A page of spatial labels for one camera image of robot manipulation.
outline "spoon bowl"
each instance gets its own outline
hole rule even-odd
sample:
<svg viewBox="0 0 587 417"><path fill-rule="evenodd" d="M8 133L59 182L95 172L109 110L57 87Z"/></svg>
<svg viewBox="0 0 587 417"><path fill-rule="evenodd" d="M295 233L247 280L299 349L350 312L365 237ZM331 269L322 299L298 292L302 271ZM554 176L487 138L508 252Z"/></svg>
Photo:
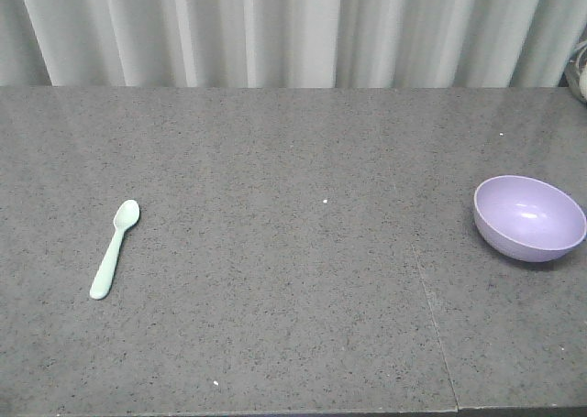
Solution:
<svg viewBox="0 0 587 417"><path fill-rule="evenodd" d="M135 200L126 200L120 205L114 216L114 228L126 231L138 221L140 210Z"/></svg>

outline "bowl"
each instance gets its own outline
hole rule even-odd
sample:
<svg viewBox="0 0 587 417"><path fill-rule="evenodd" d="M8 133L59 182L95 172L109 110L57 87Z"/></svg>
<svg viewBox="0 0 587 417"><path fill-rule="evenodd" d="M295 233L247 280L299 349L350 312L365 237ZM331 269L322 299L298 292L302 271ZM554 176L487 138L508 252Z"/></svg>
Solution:
<svg viewBox="0 0 587 417"><path fill-rule="evenodd" d="M484 181L474 196L475 224L487 243L510 258L560 258L587 234L581 207L563 191L524 176Z"/></svg>

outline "countertop seam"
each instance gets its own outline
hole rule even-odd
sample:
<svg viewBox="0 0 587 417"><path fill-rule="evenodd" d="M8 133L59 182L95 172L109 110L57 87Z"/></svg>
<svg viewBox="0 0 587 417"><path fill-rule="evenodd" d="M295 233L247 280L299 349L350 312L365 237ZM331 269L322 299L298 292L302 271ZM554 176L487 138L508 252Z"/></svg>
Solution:
<svg viewBox="0 0 587 417"><path fill-rule="evenodd" d="M424 289L424 296L426 297L426 303L428 304L428 310L430 311L430 317L432 318L432 324L434 324L434 332L437 335L438 345L440 346L440 353L442 354L442 362L444 363L444 368L449 374L449 383L450 383L450 391L452 392L452 397L457 405L457 411L459 410L459 403L457 402L457 394L455 392L455 386L452 381L452 375L450 374L449 364L447 363L447 356L444 351L444 346L442 345L442 339L440 339L440 332L438 331L438 323L437 318L434 316L434 311L432 310L432 303L430 302L430 292L424 282L424 274L423 274L423 267L422 263L420 263L420 258L418 257L417 252L415 251L414 243L411 243L410 246L412 247L412 252L414 253L414 260L415 266L418 269L418 276L420 278L420 284L422 284L422 289Z"/></svg>

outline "granite surface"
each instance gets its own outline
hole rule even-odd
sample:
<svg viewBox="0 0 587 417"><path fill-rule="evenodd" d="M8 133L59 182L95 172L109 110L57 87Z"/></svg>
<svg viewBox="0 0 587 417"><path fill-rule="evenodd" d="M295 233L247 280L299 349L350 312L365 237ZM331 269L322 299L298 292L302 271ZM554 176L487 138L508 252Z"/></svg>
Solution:
<svg viewBox="0 0 587 417"><path fill-rule="evenodd" d="M585 246L471 213L501 173L587 203L565 89L1 88L0 139L0 415L587 415Z"/></svg>

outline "plastic spoon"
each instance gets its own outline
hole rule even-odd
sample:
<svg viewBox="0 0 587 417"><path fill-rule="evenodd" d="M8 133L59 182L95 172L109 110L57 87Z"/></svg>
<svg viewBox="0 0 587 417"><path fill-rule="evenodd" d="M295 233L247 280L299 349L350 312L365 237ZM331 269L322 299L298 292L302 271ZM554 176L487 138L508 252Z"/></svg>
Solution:
<svg viewBox="0 0 587 417"><path fill-rule="evenodd" d="M118 211L116 211L116 215L114 216L114 235L102 259L102 264L100 264L100 268L95 274L94 282L90 289L90 296L95 300L101 300L110 291L122 238L127 229L138 221L138 215L138 203L134 200L125 201L120 205Z"/></svg>

